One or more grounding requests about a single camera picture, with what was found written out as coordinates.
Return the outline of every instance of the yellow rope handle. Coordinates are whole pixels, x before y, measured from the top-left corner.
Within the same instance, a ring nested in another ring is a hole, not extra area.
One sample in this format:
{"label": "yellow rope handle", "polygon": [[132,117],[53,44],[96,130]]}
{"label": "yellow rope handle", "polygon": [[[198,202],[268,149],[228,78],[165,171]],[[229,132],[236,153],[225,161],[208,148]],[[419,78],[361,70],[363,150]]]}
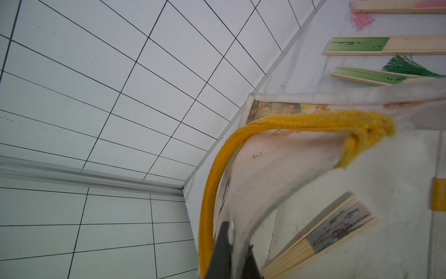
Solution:
{"label": "yellow rope handle", "polygon": [[274,115],[253,121],[236,130],[218,152],[204,190],[198,232],[198,258],[202,278],[206,275],[214,250],[215,198],[226,164],[246,139],[256,133],[272,129],[350,133],[350,137],[344,142],[344,152],[336,167],[346,167],[361,152],[374,146],[386,135],[393,136],[396,130],[394,121],[390,116],[378,112],[357,110]]}

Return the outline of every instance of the black grout line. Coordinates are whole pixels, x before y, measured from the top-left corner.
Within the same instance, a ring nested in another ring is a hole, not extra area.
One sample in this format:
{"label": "black grout line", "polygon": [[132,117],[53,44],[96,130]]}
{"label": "black grout line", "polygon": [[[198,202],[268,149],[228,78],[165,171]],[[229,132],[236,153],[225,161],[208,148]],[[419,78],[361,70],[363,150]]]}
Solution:
{"label": "black grout line", "polygon": [[8,37],[4,36],[5,38],[7,38],[9,40],[9,43],[8,43],[8,48],[6,49],[6,54],[4,55],[3,66],[1,68],[0,83],[1,83],[1,78],[3,77],[4,66],[6,65],[6,59],[8,58],[9,48],[11,47],[12,36],[14,35],[14,30],[16,29],[17,18],[19,17],[19,11],[20,11],[21,5],[22,5],[22,0],[19,1],[19,5],[17,7],[16,18],[14,19],[14,24],[12,25],[12,30],[11,30],[11,37],[8,38]]}
{"label": "black grout line", "polygon": [[[197,30],[197,32],[221,55],[221,56],[224,56],[203,34],[201,34],[201,32],[180,12],[180,11],[178,11],[178,9],[169,1],[169,0],[167,0],[168,2],[169,2],[169,4],[170,5],[172,5],[172,7],[177,11],[177,12],[179,12],[180,13],[180,15],[182,15],[183,16],[183,18],[187,21],[187,22],[189,22],[189,24],[195,29],[195,30]],[[242,75],[242,73],[240,73],[239,72],[239,70],[237,70],[235,67],[234,67],[234,65],[232,65],[231,64],[231,62],[229,62],[228,61],[228,63],[253,87],[253,88],[255,88],[250,82],[249,82],[249,80],[247,80],[246,78],[245,78],[245,76],[244,75]]]}
{"label": "black grout line", "polygon": [[183,273],[186,273],[186,272],[189,272],[189,271],[194,271],[194,270],[197,270],[197,269],[198,268],[194,268],[194,269],[191,269],[191,270],[188,270],[188,271],[183,271],[183,272],[180,272],[180,273],[177,273],[177,274],[169,275],[169,276],[166,276],[166,277],[161,277],[161,278],[158,278],[158,279],[164,279],[164,278],[172,277],[172,276],[175,276],[175,275],[178,275],[178,274],[183,274]]}
{"label": "black grout line", "polygon": [[268,29],[268,32],[271,34],[271,37],[272,37],[273,40],[276,42],[277,46],[279,47],[280,51],[282,52],[282,49],[280,48],[280,45],[277,43],[276,38],[273,36],[273,34],[271,33],[271,31],[269,30],[268,25],[266,25],[266,22],[263,20],[262,16],[260,15],[259,11],[257,10],[257,8],[256,8],[256,12],[259,14],[260,19],[263,21],[263,23],[264,23],[265,26],[266,26],[266,29]]}
{"label": "black grout line", "polygon": [[87,29],[83,28],[82,26],[80,26],[79,24],[77,24],[76,22],[72,21],[71,19],[67,18],[66,16],[64,16],[63,14],[61,14],[60,12],[56,11],[55,9],[53,9],[52,7],[50,7],[49,5],[45,4],[44,2],[42,2],[42,0],[38,0],[40,3],[44,4],[45,6],[47,6],[48,8],[52,9],[53,11],[55,11],[56,13],[60,14],[61,16],[63,16],[64,18],[68,19],[69,21],[73,22],[74,24],[76,24],[77,26],[79,26],[80,28],[82,28],[83,30],[87,31],[89,34],[93,35],[95,38],[99,39],[100,41],[104,42],[105,44],[107,44],[108,46],[110,46],[111,48],[113,48],[114,50],[120,52],[122,55],[126,56],[128,59],[135,61],[133,58],[131,58],[130,56],[128,56],[127,54],[125,54],[124,52],[120,51],[119,49],[115,48],[114,46],[110,45],[109,43],[107,43],[106,41],[104,41],[103,39],[99,38],[98,36],[94,35],[92,32],[88,31]]}
{"label": "black grout line", "polygon": [[78,235],[76,236],[76,242],[74,243],[73,256],[71,257],[70,269],[68,270],[68,276],[67,276],[67,279],[70,277],[71,266],[73,265],[74,252],[76,251],[76,245],[77,245],[77,243],[78,243],[79,232],[80,232],[80,230],[81,230],[82,218],[83,218],[83,214],[84,214],[84,211],[85,211],[85,205],[87,204],[88,191],[89,191],[89,190],[90,190],[90,188],[87,189],[87,194],[85,195],[84,208],[82,209],[81,221],[79,222]]}
{"label": "black grout line", "polygon": [[[73,253],[60,253],[60,254],[51,254],[51,255],[43,255],[43,256],[35,256],[35,257],[24,257],[24,258],[40,258],[40,257],[49,257],[49,256],[57,256],[57,255],[66,255],[66,254],[73,254]],[[8,258],[6,260],[0,260],[0,262],[21,260],[21,259],[24,259],[24,258]]]}
{"label": "black grout line", "polygon": [[297,25],[299,25],[299,28],[300,28],[300,27],[301,27],[301,24],[300,24],[299,21],[297,20],[296,13],[294,12],[293,7],[291,6],[291,2],[290,2],[289,0],[288,0],[288,4],[289,4],[289,6],[291,7],[291,11],[293,12],[294,17],[296,18]]}
{"label": "black grout line", "polygon": [[109,7],[112,11],[114,11],[118,16],[122,17],[126,22],[128,22],[131,26],[135,27],[139,32],[143,33],[144,36],[148,37],[144,32],[142,32],[141,30],[138,29],[138,27],[136,27],[135,25],[133,25],[131,22],[129,22],[128,20],[125,19],[125,17],[123,17],[122,15],[118,14],[117,11],[115,11],[114,9],[112,9],[109,5],[107,5],[106,3],[104,3],[104,1],[101,1],[104,5],[106,5],[107,7]]}
{"label": "black grout line", "polygon": [[26,147],[13,146],[13,145],[6,144],[6,143],[1,143],[1,142],[0,142],[0,144],[6,145],[6,146],[12,146],[12,147],[17,147],[17,148],[22,148],[22,149],[26,149],[26,150],[31,150],[31,151],[36,151],[36,152],[41,152],[41,153],[46,153],[46,154],[51,154],[51,155],[56,155],[56,156],[60,156],[60,157],[70,158],[70,159],[76,159],[76,160],[79,160],[79,161],[84,161],[83,159],[78,159],[78,158],[68,157],[68,156],[59,155],[59,154],[50,153],[50,152],[45,152],[45,151],[39,151],[39,150],[30,149],[30,148],[26,148]]}
{"label": "black grout line", "polygon": [[[152,196],[150,196],[150,218],[153,222],[153,212],[152,212]],[[158,278],[158,271],[157,271],[157,254],[155,252],[155,231],[153,230],[153,224],[152,224],[152,238],[153,238],[153,258],[155,259],[155,277]]]}

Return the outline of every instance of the tile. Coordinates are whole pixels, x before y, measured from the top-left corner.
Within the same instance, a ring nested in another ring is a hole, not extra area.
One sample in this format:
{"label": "tile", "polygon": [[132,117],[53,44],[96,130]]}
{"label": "tile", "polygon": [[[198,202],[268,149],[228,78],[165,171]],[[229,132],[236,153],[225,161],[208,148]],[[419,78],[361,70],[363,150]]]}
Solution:
{"label": "tile", "polygon": [[130,58],[39,1],[22,2],[14,40],[118,91],[134,65]]}
{"label": "tile", "polygon": [[0,225],[79,224],[85,196],[0,188]]}
{"label": "tile", "polygon": [[265,73],[281,53],[274,38],[256,12],[252,13],[237,40]]}
{"label": "tile", "polygon": [[180,123],[124,94],[119,96],[112,113],[169,136]]}
{"label": "tile", "polygon": [[44,87],[4,73],[0,109],[97,137],[109,115]]}
{"label": "tile", "polygon": [[153,154],[98,139],[88,160],[128,170],[147,172],[156,158]]}
{"label": "tile", "polygon": [[193,239],[190,223],[153,224],[155,243]]}
{"label": "tile", "polygon": [[44,162],[66,167],[75,167],[78,169],[82,169],[85,163],[84,160],[73,159],[45,152],[29,150],[15,146],[8,146],[4,144],[0,144],[0,154],[6,157],[13,157],[17,159],[36,161],[36,162]]}
{"label": "tile", "polygon": [[183,123],[178,126],[172,137],[204,150],[209,150],[215,142],[214,138]]}
{"label": "tile", "polygon": [[229,121],[202,104],[195,102],[186,117],[184,117],[183,123],[211,137],[218,138],[229,124]]}
{"label": "tile", "polygon": [[284,49],[300,28],[288,0],[263,0],[257,6],[257,11],[280,48]]}
{"label": "tile", "polygon": [[198,96],[206,83],[150,39],[145,44],[141,56],[138,58],[138,63],[167,80],[192,98]]}
{"label": "tile", "polygon": [[150,200],[88,196],[82,224],[151,223]]}
{"label": "tile", "polygon": [[0,260],[72,253],[79,225],[0,227]]}
{"label": "tile", "polygon": [[160,132],[116,115],[110,115],[99,138],[157,155],[169,140]]}
{"label": "tile", "polygon": [[182,186],[184,184],[184,180],[167,178],[167,177],[151,175],[151,174],[147,174],[146,177],[144,178],[144,180],[172,184],[172,185],[177,185],[177,186]]}
{"label": "tile", "polygon": [[89,171],[98,171],[98,172],[102,172],[105,174],[111,174],[111,175],[127,176],[127,177],[137,178],[137,179],[143,179],[146,174],[145,172],[131,171],[131,170],[126,170],[126,169],[123,169],[120,167],[101,165],[101,164],[97,164],[97,163],[93,163],[93,162],[87,162],[83,169],[89,170]]}
{"label": "tile", "polygon": [[204,80],[211,76],[222,58],[169,2],[150,38]]}
{"label": "tile", "polygon": [[234,36],[212,9],[201,0],[172,0],[170,3],[220,52],[225,54]]}
{"label": "tile", "polygon": [[0,34],[11,37],[12,27],[16,18],[19,0],[3,0],[0,9]]}
{"label": "tile", "polygon": [[[300,25],[304,24],[305,20],[314,10],[311,0],[289,0],[291,7],[293,7],[294,14]],[[314,5],[317,5],[319,1],[314,0]]]}
{"label": "tile", "polygon": [[70,279],[156,279],[153,245],[75,253]]}
{"label": "tile", "polygon": [[152,200],[154,223],[189,222],[186,204],[178,201]]}
{"label": "tile", "polygon": [[96,189],[96,188],[90,188],[90,190],[88,191],[88,194],[89,195],[99,195],[99,196],[118,196],[118,197],[126,197],[126,198],[150,199],[149,194],[118,191],[118,190],[108,190],[108,189]]}
{"label": "tile", "polygon": [[23,258],[20,260],[0,262],[3,279],[65,279],[70,270],[72,254]]}
{"label": "tile", "polygon": [[265,73],[256,62],[243,49],[239,41],[235,41],[225,55],[229,61],[242,74],[252,86],[257,86]]}
{"label": "tile", "polygon": [[155,25],[165,3],[164,0],[128,0],[125,2],[121,0],[102,0],[102,2],[147,36]]}
{"label": "tile", "polygon": [[119,95],[118,91],[14,42],[5,71],[108,112]]}
{"label": "tile", "polygon": [[248,94],[254,90],[254,87],[225,59],[215,70],[209,84],[239,107],[246,101]]}
{"label": "tile", "polygon": [[197,269],[182,272],[180,274],[169,277],[169,279],[196,279],[196,278],[198,278]]}
{"label": "tile", "polygon": [[138,58],[147,40],[147,36],[101,1],[42,0],[42,2],[133,60]]}
{"label": "tile", "polygon": [[76,252],[153,244],[152,224],[82,225]]}
{"label": "tile", "polygon": [[54,191],[54,192],[64,192],[64,193],[76,193],[76,194],[86,194],[87,190],[88,190],[87,187],[59,185],[59,184],[52,184],[52,183],[26,181],[26,180],[18,180],[18,179],[7,179],[7,178],[0,179],[0,187],[28,189],[28,190]]}
{"label": "tile", "polygon": [[0,36],[0,65],[3,67],[6,51],[8,51],[9,40]]}
{"label": "tile", "polygon": [[184,117],[194,102],[192,97],[139,64],[133,68],[122,92],[177,120]]}
{"label": "tile", "polygon": [[150,169],[149,174],[186,180],[194,169],[195,167],[193,166],[158,157],[157,161]]}
{"label": "tile", "polygon": [[196,166],[206,153],[202,149],[171,138],[160,156]]}
{"label": "tile", "polygon": [[152,200],[184,201],[183,197],[162,196],[162,195],[150,195],[150,199],[152,199]]}
{"label": "tile", "polygon": [[208,0],[207,3],[234,36],[237,36],[254,10],[249,0]]}
{"label": "tile", "polygon": [[155,244],[159,278],[189,271],[198,266],[193,240]]}
{"label": "tile", "polygon": [[203,91],[201,91],[197,101],[223,116],[228,121],[239,110],[239,107],[228,100],[228,98],[220,94],[220,92],[215,90],[209,84],[206,84],[206,86],[203,88]]}
{"label": "tile", "polygon": [[0,143],[84,160],[96,141],[94,137],[2,111],[0,131]]}

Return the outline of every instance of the white wall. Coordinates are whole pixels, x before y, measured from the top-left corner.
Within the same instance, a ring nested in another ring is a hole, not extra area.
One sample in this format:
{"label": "white wall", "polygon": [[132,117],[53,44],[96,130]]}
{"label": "white wall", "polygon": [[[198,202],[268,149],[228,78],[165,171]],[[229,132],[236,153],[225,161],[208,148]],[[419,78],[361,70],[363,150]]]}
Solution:
{"label": "white wall", "polygon": [[0,179],[0,278],[191,279],[184,199]]}

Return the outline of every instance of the white ceiling tile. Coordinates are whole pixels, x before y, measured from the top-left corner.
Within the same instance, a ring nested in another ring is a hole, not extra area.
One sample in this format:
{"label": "white ceiling tile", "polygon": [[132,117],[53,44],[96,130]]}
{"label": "white ceiling tile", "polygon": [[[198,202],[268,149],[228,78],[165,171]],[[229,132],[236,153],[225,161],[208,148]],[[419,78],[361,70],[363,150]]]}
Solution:
{"label": "white ceiling tile", "polygon": [[266,73],[281,50],[257,12],[253,12],[237,40]]}
{"label": "white ceiling tile", "polygon": [[0,260],[72,253],[79,225],[0,227]]}
{"label": "white ceiling tile", "polygon": [[11,37],[20,0],[2,0],[0,9],[0,34]]}
{"label": "white ceiling tile", "polygon": [[167,80],[192,98],[196,98],[206,83],[186,66],[148,40],[138,58],[138,63]]}
{"label": "white ceiling tile", "polygon": [[0,143],[86,160],[96,138],[0,111]]}
{"label": "white ceiling tile", "polygon": [[153,245],[75,253],[70,279],[156,279],[154,253]]}
{"label": "white ceiling tile", "polygon": [[87,162],[83,169],[89,170],[89,171],[98,171],[101,173],[106,173],[106,174],[111,174],[111,175],[127,176],[127,177],[138,178],[138,179],[143,179],[145,176],[145,172],[131,171],[131,170],[126,170],[126,169],[123,169],[120,167],[112,167],[112,166],[97,164],[97,163],[93,163],[93,162]]}
{"label": "white ceiling tile", "polygon": [[172,137],[204,150],[209,150],[216,140],[183,123],[178,126],[178,129],[175,131]]}
{"label": "white ceiling tile", "polygon": [[147,36],[101,1],[42,0],[131,59],[138,58]]}
{"label": "white ceiling tile", "polygon": [[12,42],[5,71],[111,111],[119,92]]}
{"label": "white ceiling tile", "polygon": [[225,58],[249,81],[257,86],[265,73],[243,49],[239,41],[235,41],[226,53]]}
{"label": "white ceiling tile", "polygon": [[160,182],[160,183],[167,183],[167,184],[172,184],[172,185],[177,185],[177,186],[181,186],[184,184],[184,180],[167,178],[167,177],[151,175],[151,174],[147,174],[147,176],[144,178],[144,180]]}
{"label": "white ceiling tile", "polygon": [[79,159],[68,158],[64,156],[49,154],[45,152],[39,152],[34,150],[29,150],[20,147],[8,146],[0,144],[0,154],[6,157],[13,157],[17,159],[30,160],[36,162],[44,162],[55,165],[75,167],[82,169],[85,161]]}
{"label": "white ceiling tile", "polygon": [[263,0],[257,6],[257,11],[280,48],[284,49],[300,28],[288,0]]}
{"label": "white ceiling tile", "polygon": [[171,138],[160,156],[196,166],[206,153],[202,149]]}
{"label": "white ceiling tile", "polygon": [[82,224],[151,223],[150,200],[89,195]]}
{"label": "white ceiling tile", "polygon": [[79,224],[85,198],[83,194],[0,188],[2,211],[8,212],[0,216],[0,225]]}
{"label": "white ceiling tile", "polygon": [[67,278],[73,254],[0,262],[2,279]]}
{"label": "white ceiling tile", "polygon": [[76,252],[153,243],[152,224],[82,225]]}
{"label": "white ceiling tile", "polygon": [[197,101],[223,116],[228,121],[230,121],[239,110],[239,107],[220,94],[209,84],[206,84],[206,86],[203,88],[203,91],[201,91]]}
{"label": "white ceiling tile", "polygon": [[246,101],[248,94],[254,90],[254,87],[225,59],[213,73],[209,84],[239,107]]}
{"label": "white ceiling tile", "polygon": [[163,278],[197,268],[198,254],[193,240],[155,244],[157,274]]}
{"label": "white ceiling tile", "polygon": [[220,52],[225,54],[234,36],[203,0],[172,0],[171,4]]}
{"label": "white ceiling tile", "polygon": [[180,124],[179,121],[124,94],[119,96],[112,113],[169,136]]}
{"label": "white ceiling tile", "polygon": [[156,158],[153,154],[98,139],[88,160],[128,170],[147,172]]}
{"label": "white ceiling tile", "polygon": [[183,123],[211,137],[218,138],[229,124],[229,121],[199,102],[195,102],[184,117]]}
{"label": "white ceiling tile", "polygon": [[175,178],[180,180],[186,180],[195,167],[186,165],[177,161],[158,157],[157,161],[153,164],[149,174],[160,175],[167,178]]}
{"label": "white ceiling tile", "polygon": [[304,24],[305,20],[314,10],[313,2],[311,0],[289,0],[291,7],[293,7],[294,14],[300,25]]}
{"label": "white ceiling tile", "polygon": [[163,9],[164,0],[102,0],[131,24],[149,35],[158,15]]}
{"label": "white ceiling tile", "polygon": [[3,74],[0,109],[97,137],[109,115],[101,109]]}
{"label": "white ceiling tile", "polygon": [[139,64],[133,68],[122,92],[177,120],[184,117],[194,102],[193,98]]}
{"label": "white ceiling tile", "polygon": [[22,2],[14,40],[118,91],[134,65],[130,58],[39,1]]}
{"label": "white ceiling tile", "polygon": [[237,36],[254,10],[249,0],[208,0],[207,3],[234,36]]}
{"label": "white ceiling tile", "polygon": [[108,118],[99,138],[156,155],[163,150],[169,140],[168,136],[160,132],[113,114]]}
{"label": "white ceiling tile", "polygon": [[205,80],[222,58],[169,2],[150,38]]}

